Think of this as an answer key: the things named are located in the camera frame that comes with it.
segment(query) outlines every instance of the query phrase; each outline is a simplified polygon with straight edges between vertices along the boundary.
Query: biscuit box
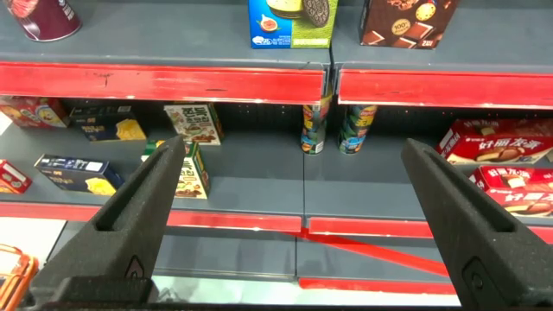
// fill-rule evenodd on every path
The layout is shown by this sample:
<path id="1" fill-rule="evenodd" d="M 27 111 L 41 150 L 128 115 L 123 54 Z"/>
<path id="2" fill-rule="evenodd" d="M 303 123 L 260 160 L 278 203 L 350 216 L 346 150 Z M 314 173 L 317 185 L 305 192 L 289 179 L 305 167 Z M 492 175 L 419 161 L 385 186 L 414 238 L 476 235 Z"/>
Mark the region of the biscuit box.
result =
<path id="1" fill-rule="evenodd" d="M 252 48 L 328 48 L 338 0 L 249 0 Z"/>
<path id="2" fill-rule="evenodd" d="M 129 105 L 73 108 L 69 117 L 93 142 L 146 139 Z"/>
<path id="3" fill-rule="evenodd" d="M 148 142 L 146 150 L 142 155 L 142 161 L 154 153 L 163 141 Z M 200 146 L 198 143 L 187 143 L 185 145 L 186 155 L 182 163 L 179 183 L 176 186 L 176 198 L 207 199 L 209 193 L 209 175 L 206 172 L 204 162 L 201 160 Z"/>
<path id="4" fill-rule="evenodd" d="M 124 184 L 108 161 L 42 155 L 35 168 L 62 190 L 113 195 Z"/>
<path id="5" fill-rule="evenodd" d="M 164 109 L 185 142 L 221 145 L 223 128 L 213 104 L 166 105 Z"/>
<path id="6" fill-rule="evenodd" d="M 0 96 L 0 111 L 22 127 L 66 128 L 69 124 L 57 98 Z"/>
<path id="7" fill-rule="evenodd" d="M 0 194 L 23 194 L 32 181 L 6 160 L 0 160 Z"/>
<path id="8" fill-rule="evenodd" d="M 434 49 L 460 0 L 366 0 L 361 45 Z"/>
<path id="9" fill-rule="evenodd" d="M 545 217 L 553 211 L 553 169 L 481 166 L 469 179 L 514 215 Z"/>
<path id="10" fill-rule="evenodd" d="M 457 120 L 436 150 L 452 164 L 534 163 L 553 149 L 553 118 Z"/>

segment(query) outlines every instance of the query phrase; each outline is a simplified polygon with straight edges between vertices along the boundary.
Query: red tin can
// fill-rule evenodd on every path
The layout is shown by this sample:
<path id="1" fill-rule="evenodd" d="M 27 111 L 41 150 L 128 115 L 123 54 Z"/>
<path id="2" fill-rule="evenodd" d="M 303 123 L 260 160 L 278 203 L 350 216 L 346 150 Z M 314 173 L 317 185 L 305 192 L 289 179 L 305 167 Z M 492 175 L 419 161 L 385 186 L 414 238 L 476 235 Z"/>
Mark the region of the red tin can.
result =
<path id="1" fill-rule="evenodd" d="M 81 22 L 66 0 L 3 0 L 33 41 L 55 41 L 74 34 Z"/>

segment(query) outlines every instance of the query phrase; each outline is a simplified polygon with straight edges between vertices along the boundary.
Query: cookie box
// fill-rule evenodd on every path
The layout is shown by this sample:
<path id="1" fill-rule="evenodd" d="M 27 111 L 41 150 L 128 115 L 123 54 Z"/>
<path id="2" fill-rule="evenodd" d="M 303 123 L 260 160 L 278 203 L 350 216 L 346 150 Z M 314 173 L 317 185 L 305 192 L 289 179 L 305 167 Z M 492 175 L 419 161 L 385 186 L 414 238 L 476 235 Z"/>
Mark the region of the cookie box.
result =
<path id="1" fill-rule="evenodd" d="M 249 0 L 252 48 L 328 48 L 338 0 Z"/>
<path id="2" fill-rule="evenodd" d="M 42 155 L 35 168 L 62 190 L 113 195 L 124 183 L 108 161 Z"/>
<path id="3" fill-rule="evenodd" d="M 6 160 L 0 160 L 0 194 L 23 194 L 31 180 Z"/>
<path id="4" fill-rule="evenodd" d="M 452 164 L 534 163 L 553 149 L 553 118 L 457 120 L 436 149 Z"/>
<path id="5" fill-rule="evenodd" d="M 513 215 L 553 211 L 553 169 L 481 166 L 469 179 Z"/>
<path id="6" fill-rule="evenodd" d="M 73 108 L 69 117 L 93 142 L 146 139 L 132 107 L 128 105 Z"/>

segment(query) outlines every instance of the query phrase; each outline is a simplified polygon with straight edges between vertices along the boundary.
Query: cracker box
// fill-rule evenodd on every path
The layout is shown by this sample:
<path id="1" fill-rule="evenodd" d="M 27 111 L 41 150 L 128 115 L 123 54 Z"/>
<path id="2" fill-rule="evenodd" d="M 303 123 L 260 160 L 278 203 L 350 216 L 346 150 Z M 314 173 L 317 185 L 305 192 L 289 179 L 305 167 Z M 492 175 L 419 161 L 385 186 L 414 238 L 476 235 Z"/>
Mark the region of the cracker box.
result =
<path id="1" fill-rule="evenodd" d="M 460 0 L 365 0 L 361 45 L 434 49 Z"/>
<path id="2" fill-rule="evenodd" d="M 154 153 L 163 141 L 148 142 L 142 161 Z M 181 176 L 175 190 L 176 198 L 207 199 L 209 193 L 209 175 L 204 162 L 201 160 L 200 146 L 198 143 L 187 143 L 186 155 L 182 163 Z"/>
<path id="3" fill-rule="evenodd" d="M 481 166 L 469 179 L 514 215 L 546 217 L 553 211 L 553 169 Z"/>
<path id="4" fill-rule="evenodd" d="M 0 111 L 22 127 L 66 128 L 69 124 L 57 98 L 0 96 Z"/>
<path id="5" fill-rule="evenodd" d="M 31 179 L 6 160 L 0 160 L 0 194 L 23 194 Z"/>
<path id="6" fill-rule="evenodd" d="M 338 0 L 249 0 L 252 48 L 328 48 Z"/>
<path id="7" fill-rule="evenodd" d="M 553 149 L 553 118 L 457 120 L 436 149 L 452 164 L 534 163 Z"/>
<path id="8" fill-rule="evenodd" d="M 166 105 L 165 112 L 186 142 L 221 145 L 223 129 L 213 104 Z"/>
<path id="9" fill-rule="evenodd" d="M 113 195 L 124 183 L 108 161 L 42 155 L 35 168 L 62 190 Z"/>
<path id="10" fill-rule="evenodd" d="M 69 117 L 93 142 L 146 139 L 132 107 L 128 105 L 73 108 Z"/>

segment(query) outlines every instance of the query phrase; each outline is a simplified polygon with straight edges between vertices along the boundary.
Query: oreo box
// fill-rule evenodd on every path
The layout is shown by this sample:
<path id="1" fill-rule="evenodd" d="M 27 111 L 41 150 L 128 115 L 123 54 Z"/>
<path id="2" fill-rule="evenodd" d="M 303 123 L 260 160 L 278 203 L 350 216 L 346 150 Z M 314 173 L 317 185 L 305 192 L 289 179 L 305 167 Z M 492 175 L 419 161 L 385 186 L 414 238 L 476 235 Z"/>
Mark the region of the oreo box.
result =
<path id="1" fill-rule="evenodd" d="M 163 141 L 148 142 L 142 155 L 142 161 L 154 153 Z M 207 199 L 209 193 L 209 175 L 204 162 L 201 160 L 200 146 L 198 143 L 186 143 L 186 154 L 182 163 L 179 183 L 176 186 L 176 198 Z"/>
<path id="2" fill-rule="evenodd" d="M 252 48 L 328 48 L 338 0 L 249 0 Z"/>
<path id="3" fill-rule="evenodd" d="M 69 117 L 93 142 L 146 139 L 129 105 L 73 108 Z"/>
<path id="4" fill-rule="evenodd" d="M 513 215 L 553 212 L 553 169 L 481 166 L 469 179 Z"/>
<path id="5" fill-rule="evenodd" d="M 124 183 L 108 161 L 42 155 L 35 168 L 62 190 L 113 195 Z"/>

